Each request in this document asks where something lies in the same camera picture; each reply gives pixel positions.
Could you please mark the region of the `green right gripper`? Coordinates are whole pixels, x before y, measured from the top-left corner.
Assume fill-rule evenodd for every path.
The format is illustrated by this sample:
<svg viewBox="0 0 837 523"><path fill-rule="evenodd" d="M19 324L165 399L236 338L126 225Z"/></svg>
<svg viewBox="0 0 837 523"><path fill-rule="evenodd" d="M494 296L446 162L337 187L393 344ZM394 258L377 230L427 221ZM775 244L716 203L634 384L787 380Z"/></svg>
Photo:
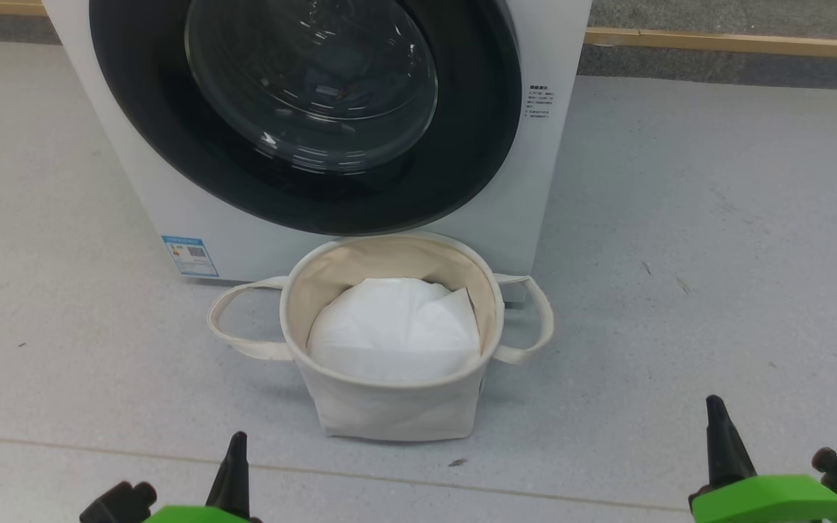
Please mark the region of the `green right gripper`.
<svg viewBox="0 0 837 523"><path fill-rule="evenodd" d="M708 486L691 502L695 523L837 523L837 494L807 474L757 476L718 395L706 398Z"/></svg>

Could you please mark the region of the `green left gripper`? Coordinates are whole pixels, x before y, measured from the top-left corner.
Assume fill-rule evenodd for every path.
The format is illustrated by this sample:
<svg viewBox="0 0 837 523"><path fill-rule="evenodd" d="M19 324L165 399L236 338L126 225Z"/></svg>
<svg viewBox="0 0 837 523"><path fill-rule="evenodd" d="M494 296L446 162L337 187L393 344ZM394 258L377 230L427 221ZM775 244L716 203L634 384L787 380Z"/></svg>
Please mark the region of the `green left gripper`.
<svg viewBox="0 0 837 523"><path fill-rule="evenodd" d="M260 523L250 514L247 434L230 438L205 506L164 506L144 523Z"/></svg>

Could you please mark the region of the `white front-load washing machine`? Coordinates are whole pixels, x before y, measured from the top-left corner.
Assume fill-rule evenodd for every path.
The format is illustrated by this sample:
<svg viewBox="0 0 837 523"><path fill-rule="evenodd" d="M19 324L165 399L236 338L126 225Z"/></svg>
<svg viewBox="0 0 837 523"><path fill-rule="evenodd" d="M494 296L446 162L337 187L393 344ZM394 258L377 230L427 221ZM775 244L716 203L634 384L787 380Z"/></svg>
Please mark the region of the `white front-load washing machine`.
<svg viewBox="0 0 837 523"><path fill-rule="evenodd" d="M441 219L401 232L353 236L312 234L265 221L184 177L142 138L114 99L92 43L89 0L42 3L154 230L160 238L202 239L219 272L219 278L205 279L246 283L278 277L334 238L411 231L465 243L495 272L531 274L594 0L503 0L519 50L522 101L514 144L497 175ZM554 90L547 119L524 117L531 85Z"/></svg>

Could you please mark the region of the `cream canvas laundry basket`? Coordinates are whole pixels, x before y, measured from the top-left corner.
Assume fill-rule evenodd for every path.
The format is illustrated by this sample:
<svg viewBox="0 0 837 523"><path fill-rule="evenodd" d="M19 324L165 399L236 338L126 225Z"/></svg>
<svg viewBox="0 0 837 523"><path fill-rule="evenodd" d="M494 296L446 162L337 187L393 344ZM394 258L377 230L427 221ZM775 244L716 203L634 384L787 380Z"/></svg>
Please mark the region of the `cream canvas laundry basket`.
<svg viewBox="0 0 837 523"><path fill-rule="evenodd" d="M414 278L451 291L467 289L480 335L478 361L452 376L412 384L351 378L313 361L307 341L319 312L368 278ZM260 288L281 293L282 342L249 340L222 330L226 308L242 293ZM488 364L531 360L555 331L554 308L534 278L497 274L468 246L424 232L325 243L286 277L230 288L211 306L207 325L256 360L295 362L326 434L389 442L468 437Z"/></svg>

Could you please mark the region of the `white liner sheet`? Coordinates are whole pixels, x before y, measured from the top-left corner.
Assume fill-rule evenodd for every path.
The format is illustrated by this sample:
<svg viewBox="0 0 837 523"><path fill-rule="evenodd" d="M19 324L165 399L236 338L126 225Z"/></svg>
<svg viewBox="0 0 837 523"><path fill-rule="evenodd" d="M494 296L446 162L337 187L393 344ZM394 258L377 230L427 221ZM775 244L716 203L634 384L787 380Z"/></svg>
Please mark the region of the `white liner sheet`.
<svg viewBox="0 0 837 523"><path fill-rule="evenodd" d="M480 335L467 289L414 278L368 278L322 308L307 349L351 378L437 381L472 367Z"/></svg>

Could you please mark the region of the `blue energy label sticker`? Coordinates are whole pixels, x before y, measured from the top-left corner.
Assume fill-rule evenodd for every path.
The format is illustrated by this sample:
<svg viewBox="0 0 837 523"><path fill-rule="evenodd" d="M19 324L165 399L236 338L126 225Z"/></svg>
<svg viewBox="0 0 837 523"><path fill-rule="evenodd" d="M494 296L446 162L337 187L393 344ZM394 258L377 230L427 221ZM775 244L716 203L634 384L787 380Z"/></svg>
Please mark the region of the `blue energy label sticker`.
<svg viewBox="0 0 837 523"><path fill-rule="evenodd" d="M202 239L167 235L163 235L161 238L181 275L196 278L219 278L219 272Z"/></svg>

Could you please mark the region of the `small black text sticker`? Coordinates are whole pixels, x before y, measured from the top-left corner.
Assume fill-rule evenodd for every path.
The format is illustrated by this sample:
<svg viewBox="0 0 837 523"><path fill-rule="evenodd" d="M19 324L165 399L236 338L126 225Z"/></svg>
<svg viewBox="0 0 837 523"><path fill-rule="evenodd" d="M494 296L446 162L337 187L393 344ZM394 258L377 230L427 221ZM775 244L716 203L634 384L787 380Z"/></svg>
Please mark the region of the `small black text sticker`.
<svg viewBox="0 0 837 523"><path fill-rule="evenodd" d="M531 85L526 89L522 105L524 117L547 119L554 106L554 90L549 86Z"/></svg>

